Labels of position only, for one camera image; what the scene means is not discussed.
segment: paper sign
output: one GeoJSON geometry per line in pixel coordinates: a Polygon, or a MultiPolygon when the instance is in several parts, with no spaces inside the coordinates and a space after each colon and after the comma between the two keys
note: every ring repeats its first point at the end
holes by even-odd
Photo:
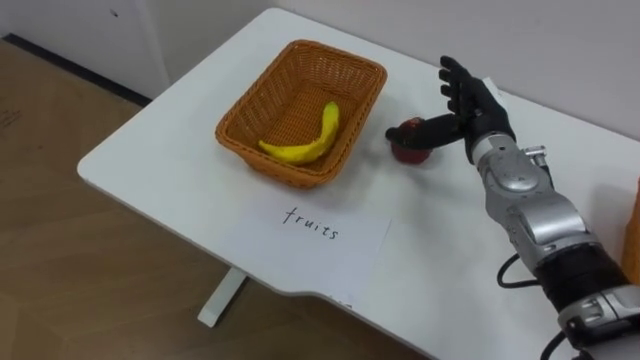
{"type": "Polygon", "coordinates": [[[283,193],[250,200],[224,241],[229,259],[275,288],[318,292],[351,306],[370,278],[391,220],[311,201],[283,193]]]}

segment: white table leg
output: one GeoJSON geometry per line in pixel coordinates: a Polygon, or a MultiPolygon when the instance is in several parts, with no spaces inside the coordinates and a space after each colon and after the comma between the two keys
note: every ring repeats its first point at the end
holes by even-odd
{"type": "Polygon", "coordinates": [[[233,295],[238,291],[240,285],[247,275],[242,271],[232,267],[224,276],[224,279],[220,282],[216,290],[213,292],[207,303],[204,304],[198,320],[203,322],[208,327],[214,327],[218,321],[218,317],[222,314],[224,309],[229,305],[229,301],[233,298],[233,295]]]}

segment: table top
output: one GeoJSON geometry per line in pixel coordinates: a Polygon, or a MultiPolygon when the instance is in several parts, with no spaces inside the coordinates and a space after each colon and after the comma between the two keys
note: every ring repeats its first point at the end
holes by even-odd
{"type": "MultiPolygon", "coordinates": [[[[463,144],[410,167],[393,160],[384,140],[389,126],[447,111],[434,66],[270,9],[88,154],[79,174],[275,291],[295,292],[262,274],[265,264],[239,263],[221,251],[252,194],[293,190],[251,171],[216,143],[213,131],[280,50],[300,38],[377,61],[389,74],[342,173],[308,194],[329,209],[393,218],[369,283],[344,309],[436,358],[538,358],[559,329],[555,311],[539,288],[496,284],[514,249],[485,213],[484,189],[463,144]]],[[[547,146],[557,189],[617,255],[640,173],[640,143],[504,96],[519,145],[547,146]]],[[[530,276],[516,264],[507,280],[530,276]]],[[[564,344],[558,352],[568,358],[571,349],[564,344]]]]}

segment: orange wicker basket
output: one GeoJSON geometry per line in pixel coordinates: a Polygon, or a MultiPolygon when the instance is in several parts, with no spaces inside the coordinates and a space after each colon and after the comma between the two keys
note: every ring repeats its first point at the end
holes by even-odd
{"type": "Polygon", "coordinates": [[[344,166],[386,79],[380,64],[317,42],[294,41],[222,118],[216,139],[278,181],[297,188],[326,183],[344,166]],[[259,140],[276,146],[314,141],[330,101],[340,108],[340,128],[318,160],[293,166],[258,147],[259,140]]]}
{"type": "Polygon", "coordinates": [[[622,253],[622,270],[629,281],[640,285],[640,181],[638,181],[638,193],[636,205],[631,214],[631,220],[627,225],[627,232],[622,253]]]}

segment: banana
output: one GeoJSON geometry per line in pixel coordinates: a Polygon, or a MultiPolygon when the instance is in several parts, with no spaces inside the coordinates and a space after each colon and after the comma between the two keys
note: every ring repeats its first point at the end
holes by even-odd
{"type": "Polygon", "coordinates": [[[260,140],[258,145],[272,157],[291,165],[308,164],[324,155],[333,145],[340,126],[338,104],[330,102],[322,112],[322,132],[320,137],[307,145],[275,146],[260,140]]]}

